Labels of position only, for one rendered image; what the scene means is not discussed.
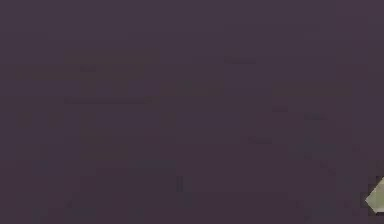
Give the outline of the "pale green angular object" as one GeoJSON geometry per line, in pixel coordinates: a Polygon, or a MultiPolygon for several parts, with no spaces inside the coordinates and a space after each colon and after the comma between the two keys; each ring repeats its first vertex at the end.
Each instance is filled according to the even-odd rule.
{"type": "Polygon", "coordinates": [[[375,215],[384,214],[384,177],[373,187],[365,202],[375,215]]]}

